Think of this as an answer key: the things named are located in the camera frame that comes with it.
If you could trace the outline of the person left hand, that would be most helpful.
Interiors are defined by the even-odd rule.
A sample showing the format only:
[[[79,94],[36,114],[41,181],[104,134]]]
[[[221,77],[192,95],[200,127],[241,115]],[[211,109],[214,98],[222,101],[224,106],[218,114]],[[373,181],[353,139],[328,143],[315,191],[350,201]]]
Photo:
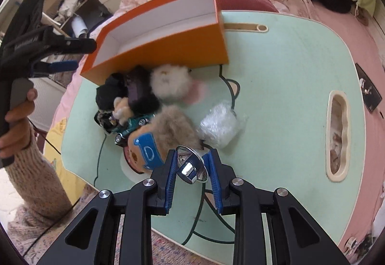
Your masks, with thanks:
[[[26,100],[6,114],[5,121],[10,123],[10,129],[1,136],[1,159],[14,156],[30,144],[31,126],[28,117],[35,109],[37,95],[36,89],[30,89]]]

